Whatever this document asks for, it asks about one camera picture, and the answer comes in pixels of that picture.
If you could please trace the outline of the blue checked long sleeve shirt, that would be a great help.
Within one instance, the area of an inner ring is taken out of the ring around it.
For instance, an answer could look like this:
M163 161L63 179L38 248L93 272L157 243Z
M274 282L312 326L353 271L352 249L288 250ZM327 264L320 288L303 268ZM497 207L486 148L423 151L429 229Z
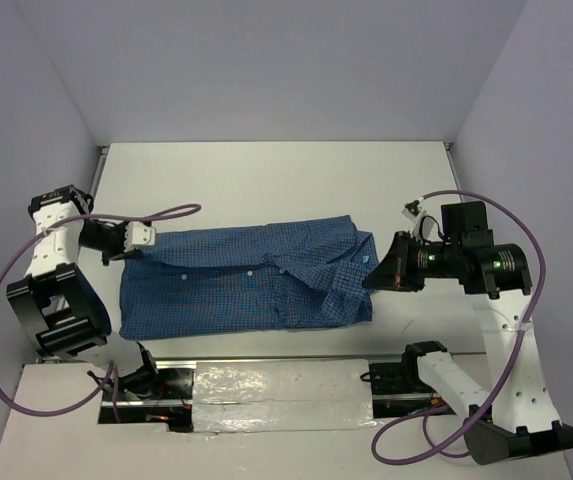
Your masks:
M348 215L160 233L126 261L120 334L131 341L368 322L372 233Z

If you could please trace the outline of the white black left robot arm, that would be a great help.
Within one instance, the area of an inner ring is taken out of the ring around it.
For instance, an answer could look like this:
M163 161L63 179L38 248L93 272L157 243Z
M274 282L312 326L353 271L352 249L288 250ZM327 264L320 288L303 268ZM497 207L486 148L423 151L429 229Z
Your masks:
M93 198L73 185L38 195L28 213L40 235L23 279L9 284L6 298L41 357L83 360L97 368L114 363L118 389L148 399L161 388L162 374L150 352L113 330L100 296L83 274L81 249L95 250L101 262L139 259L154 245L149 222L91 218Z

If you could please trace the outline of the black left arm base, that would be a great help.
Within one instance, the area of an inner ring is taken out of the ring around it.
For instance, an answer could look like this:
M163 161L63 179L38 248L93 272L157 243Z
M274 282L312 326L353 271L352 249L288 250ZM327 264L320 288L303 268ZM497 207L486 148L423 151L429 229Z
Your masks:
M143 398L125 388L116 397L104 391L98 423L159 424L171 432L190 433L194 378L194 366L169 364L159 370L157 383Z

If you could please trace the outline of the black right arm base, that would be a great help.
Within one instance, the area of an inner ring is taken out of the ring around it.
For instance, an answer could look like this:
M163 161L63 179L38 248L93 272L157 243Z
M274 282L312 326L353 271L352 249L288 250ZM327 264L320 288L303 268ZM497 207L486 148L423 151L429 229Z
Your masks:
M412 377L403 361L370 363L360 380L370 387L375 419L403 417L441 402L434 389Z

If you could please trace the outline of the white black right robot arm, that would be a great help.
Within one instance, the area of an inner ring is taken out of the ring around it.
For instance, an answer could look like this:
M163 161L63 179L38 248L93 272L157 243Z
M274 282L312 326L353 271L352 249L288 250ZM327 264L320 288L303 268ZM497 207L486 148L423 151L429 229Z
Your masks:
M439 341L407 345L399 362L373 363L361 381L373 395L431 394L437 404L417 417L457 415L462 427L455 437L479 465L573 449L573 426L551 400L532 322L544 282L532 280L524 250L496 243L482 201L444 205L439 219L421 200L406 204L404 213L411 230L395 233L364 286L416 293L428 280L457 281L475 299L493 386L474 381Z

